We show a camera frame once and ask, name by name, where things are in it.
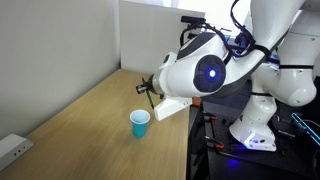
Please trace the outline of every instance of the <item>white panel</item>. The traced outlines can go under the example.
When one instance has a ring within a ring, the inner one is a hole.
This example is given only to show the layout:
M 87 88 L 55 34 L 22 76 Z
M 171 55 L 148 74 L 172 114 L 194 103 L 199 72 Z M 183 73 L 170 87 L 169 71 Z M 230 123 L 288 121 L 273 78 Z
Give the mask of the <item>white panel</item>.
M 115 4 L 0 1 L 0 138 L 26 135 L 115 71 Z
M 181 16 L 204 17 L 203 12 L 120 1 L 121 67 L 154 73 L 170 52 L 178 52 L 187 24 Z

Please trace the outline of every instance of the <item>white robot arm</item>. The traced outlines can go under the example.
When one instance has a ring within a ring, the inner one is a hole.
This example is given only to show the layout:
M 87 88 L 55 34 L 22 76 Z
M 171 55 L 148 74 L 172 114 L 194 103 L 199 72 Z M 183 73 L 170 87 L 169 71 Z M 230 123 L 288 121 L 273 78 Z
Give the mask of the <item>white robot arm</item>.
M 304 3 L 251 0 L 255 44 L 245 55 L 230 59 L 234 54 L 220 33 L 201 33 L 184 44 L 177 55 L 169 53 L 159 71 L 137 86 L 138 93 L 150 90 L 165 98 L 155 108 L 156 118 L 162 120 L 189 106 L 192 97 L 223 97 L 236 92 L 253 73 L 253 94 L 230 132 L 249 149 L 274 151 L 274 135 L 267 126 L 276 110 L 273 97 L 301 106 L 315 96 L 311 67 L 320 47 L 319 13 L 303 13 L 290 29 Z M 320 9 L 318 1 L 308 1 L 304 7 Z M 280 43 L 280 67 L 264 64 Z

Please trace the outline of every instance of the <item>blue cup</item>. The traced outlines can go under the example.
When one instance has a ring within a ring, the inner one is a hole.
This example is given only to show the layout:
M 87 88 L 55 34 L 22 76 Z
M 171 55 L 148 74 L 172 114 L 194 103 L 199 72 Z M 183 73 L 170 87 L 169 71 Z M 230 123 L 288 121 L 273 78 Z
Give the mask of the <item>blue cup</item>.
M 130 114 L 132 122 L 132 133 L 136 138 L 142 138 L 147 131 L 150 114 L 142 109 L 133 111 Z

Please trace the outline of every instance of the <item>wooden table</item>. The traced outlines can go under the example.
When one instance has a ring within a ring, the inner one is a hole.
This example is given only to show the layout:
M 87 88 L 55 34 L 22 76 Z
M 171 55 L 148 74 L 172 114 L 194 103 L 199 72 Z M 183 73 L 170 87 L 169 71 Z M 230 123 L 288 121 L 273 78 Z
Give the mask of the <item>wooden table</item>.
M 142 77 L 118 70 L 91 89 L 32 132 L 34 146 L 0 179 L 185 179 L 189 110 L 157 121 L 147 96 L 136 93 Z M 131 132 L 135 109 L 151 115 L 141 139 Z

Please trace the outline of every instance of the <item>power strip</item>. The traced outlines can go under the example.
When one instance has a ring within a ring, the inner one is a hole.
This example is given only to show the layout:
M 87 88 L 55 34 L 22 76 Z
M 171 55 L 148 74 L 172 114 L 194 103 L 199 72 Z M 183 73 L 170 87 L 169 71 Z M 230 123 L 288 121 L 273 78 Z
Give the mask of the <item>power strip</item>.
M 33 146 L 33 142 L 15 134 L 0 141 L 0 171 Z

